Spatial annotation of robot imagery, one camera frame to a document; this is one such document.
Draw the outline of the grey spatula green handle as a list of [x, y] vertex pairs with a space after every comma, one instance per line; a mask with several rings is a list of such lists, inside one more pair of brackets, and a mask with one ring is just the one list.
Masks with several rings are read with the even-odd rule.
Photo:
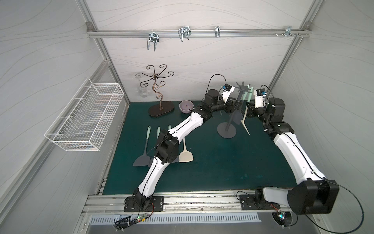
[[[157, 135], [156, 135], [157, 138], [156, 138], [156, 140], [158, 140], [158, 138], [159, 138], [160, 131], [161, 131], [161, 128], [160, 128], [160, 126], [158, 126], [158, 128], [157, 128]], [[148, 167], [151, 167], [151, 165], [152, 165], [152, 163], [153, 163], [153, 159], [154, 159], [154, 156], [151, 157], [151, 159], [150, 159], [150, 161], [149, 161], [149, 164], [148, 164]]]
[[[168, 130], [169, 131], [171, 130], [171, 125], [170, 124], [168, 125]], [[179, 162], [179, 156], [177, 156], [172, 163], [177, 163], [177, 162]]]
[[147, 128], [147, 135], [146, 135], [144, 152], [141, 156], [139, 156], [134, 161], [133, 166], [135, 166], [135, 167], [148, 166], [148, 164], [150, 162], [150, 157], [147, 155], [147, 147], [148, 147], [150, 133], [151, 133], [151, 126], [149, 125], [148, 128]]

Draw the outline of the cream spatula green handle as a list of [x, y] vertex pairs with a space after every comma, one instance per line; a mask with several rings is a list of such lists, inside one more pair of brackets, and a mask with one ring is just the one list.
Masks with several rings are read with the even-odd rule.
[[248, 135], [250, 135], [248, 129], [247, 129], [247, 126], [245, 124], [245, 119], [247, 117], [247, 113], [248, 113], [248, 106], [247, 106], [247, 103], [249, 103], [251, 101], [251, 98], [252, 98], [252, 95], [253, 95], [253, 87], [250, 87], [250, 85], [247, 85], [249, 91], [248, 92], [245, 92], [243, 97], [242, 97], [242, 100], [243, 100], [243, 104], [245, 105], [245, 111], [244, 111], [244, 115], [243, 115], [243, 118], [241, 119], [241, 124], [242, 126], [244, 127], [244, 129], [246, 130], [246, 132], [248, 133]]

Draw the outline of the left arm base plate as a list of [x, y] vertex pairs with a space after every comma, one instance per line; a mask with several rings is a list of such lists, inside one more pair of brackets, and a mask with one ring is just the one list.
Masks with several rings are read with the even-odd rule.
[[136, 201], [135, 197], [127, 197], [124, 200], [125, 213], [130, 212], [162, 212], [164, 208], [164, 196], [151, 196], [145, 201]]

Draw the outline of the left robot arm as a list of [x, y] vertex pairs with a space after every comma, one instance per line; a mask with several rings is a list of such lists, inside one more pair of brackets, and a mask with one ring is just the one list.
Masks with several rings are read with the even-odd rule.
[[170, 130], [160, 132], [152, 164], [144, 180], [132, 195], [137, 205], [144, 207], [151, 200], [162, 173], [177, 158], [179, 144], [188, 134], [212, 118], [214, 112], [232, 113], [235, 110], [237, 101], [230, 98], [234, 90], [235, 87], [228, 84], [223, 86], [222, 92], [215, 89], [208, 90], [202, 102], [191, 111], [183, 122]]

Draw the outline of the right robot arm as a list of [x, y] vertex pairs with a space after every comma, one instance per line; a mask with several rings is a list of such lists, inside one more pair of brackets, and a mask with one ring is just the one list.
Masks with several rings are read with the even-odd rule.
[[331, 213], [339, 186], [334, 180], [326, 179], [301, 147], [293, 128], [283, 121], [284, 101], [280, 98], [256, 96], [254, 105], [248, 109], [250, 115], [262, 121], [264, 131], [282, 152], [297, 183], [292, 190], [261, 188], [260, 202], [289, 207], [297, 215]]

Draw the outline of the cream spatula grey handle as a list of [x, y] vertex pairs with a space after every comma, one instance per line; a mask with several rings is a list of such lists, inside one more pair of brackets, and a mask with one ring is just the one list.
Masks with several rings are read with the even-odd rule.
[[179, 162], [180, 163], [187, 163], [187, 162], [191, 162], [193, 160], [194, 160], [193, 154], [192, 154], [192, 152], [190, 152], [187, 149], [186, 139], [184, 138], [183, 139], [183, 151], [179, 155]]

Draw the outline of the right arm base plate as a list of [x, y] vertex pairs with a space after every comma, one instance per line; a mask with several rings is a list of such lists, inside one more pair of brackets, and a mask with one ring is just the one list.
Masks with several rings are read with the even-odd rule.
[[237, 199], [240, 202], [241, 209], [245, 211], [280, 209], [279, 204], [265, 201], [256, 195], [240, 194]]

